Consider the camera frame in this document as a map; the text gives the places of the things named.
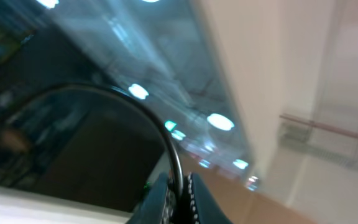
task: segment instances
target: fluorescent light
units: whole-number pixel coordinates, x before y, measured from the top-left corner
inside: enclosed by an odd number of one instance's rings
[[[234,127],[234,123],[231,120],[217,113],[209,115],[206,119],[215,128],[219,128],[223,131],[229,131]]]
[[[178,130],[174,130],[171,135],[174,139],[179,140],[179,141],[182,141],[183,138],[186,137],[186,134],[184,134],[183,132],[178,131]]]
[[[146,96],[149,95],[148,91],[145,90],[143,87],[141,87],[138,84],[132,84],[129,88],[128,88],[129,92],[132,93],[132,95],[134,95],[134,97],[144,100],[146,99]]]
[[[167,128],[168,131],[172,131],[172,129],[174,129],[176,127],[176,125],[177,124],[175,122],[170,121],[170,120],[166,121],[164,124],[165,128]]]
[[[186,134],[183,133],[183,132],[181,132],[181,131],[179,131],[179,130],[174,130],[173,133],[179,135],[179,136],[182,137],[182,138],[186,137]]]
[[[248,186],[248,189],[249,189],[250,191],[255,191],[256,187],[255,187],[255,186]]]
[[[206,149],[208,149],[209,151],[213,152],[214,151],[214,148],[215,148],[215,145],[210,142],[210,141],[207,141],[205,144],[204,144],[204,147]]]
[[[210,162],[203,159],[203,160],[199,161],[198,164],[202,167],[209,168]]]
[[[248,162],[242,161],[241,159],[236,159],[236,161],[233,162],[233,165],[240,169],[245,169],[248,166]]]
[[[47,9],[53,9],[55,5],[59,4],[59,0],[37,0],[41,5]]]

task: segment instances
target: black curved bar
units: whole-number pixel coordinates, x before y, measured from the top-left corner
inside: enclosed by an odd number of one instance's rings
[[[130,103],[138,110],[141,110],[141,112],[143,112],[146,115],[146,117],[148,117],[153,122],[153,124],[157,127],[157,129],[161,133],[162,139],[166,145],[172,165],[174,192],[177,201],[179,201],[183,193],[183,172],[180,165],[178,151],[176,149],[175,143],[172,140],[172,137],[170,136],[170,133],[168,132],[167,129],[165,129],[163,123],[151,110],[146,108],[144,105],[142,105],[141,103],[130,97],[129,95],[123,93],[123,91],[113,90],[111,88],[95,86],[92,84],[84,84],[84,83],[63,83],[63,84],[54,85],[28,96],[26,99],[22,100],[21,102],[13,104],[6,111],[6,113],[0,116],[0,127],[5,123],[6,120],[11,119],[15,114],[23,110],[27,105],[29,105],[33,101],[41,99],[53,93],[57,93],[59,91],[67,91],[67,90],[88,91],[88,92],[104,95],[109,98],[118,97]]]

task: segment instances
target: wall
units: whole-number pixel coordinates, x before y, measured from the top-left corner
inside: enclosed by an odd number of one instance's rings
[[[284,112],[311,118],[337,0],[281,0]]]
[[[310,118],[336,0],[198,0],[227,84],[266,173],[282,112]]]
[[[358,223],[358,171],[294,151],[287,141],[277,151],[263,193],[318,223]]]
[[[316,119],[358,132],[358,1],[344,1]]]
[[[254,148],[260,175],[265,174],[276,148],[283,105],[277,3],[197,1]]]

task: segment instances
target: white surface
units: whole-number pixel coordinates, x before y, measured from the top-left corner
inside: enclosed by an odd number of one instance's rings
[[[358,1],[344,1],[319,121],[358,132]]]
[[[264,176],[278,116],[310,118],[337,0],[198,0]]]
[[[357,171],[282,147],[262,188],[317,223],[358,223]]]
[[[125,223],[130,216],[107,208],[0,188],[0,224],[118,224]]]

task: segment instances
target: green light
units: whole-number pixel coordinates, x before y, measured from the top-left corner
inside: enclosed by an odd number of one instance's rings
[[[143,187],[143,189],[150,187],[150,184],[151,184],[150,182],[147,182],[146,185]]]
[[[170,120],[165,122],[165,127],[168,129],[168,131],[172,131],[176,127],[176,125],[177,124],[175,122]]]

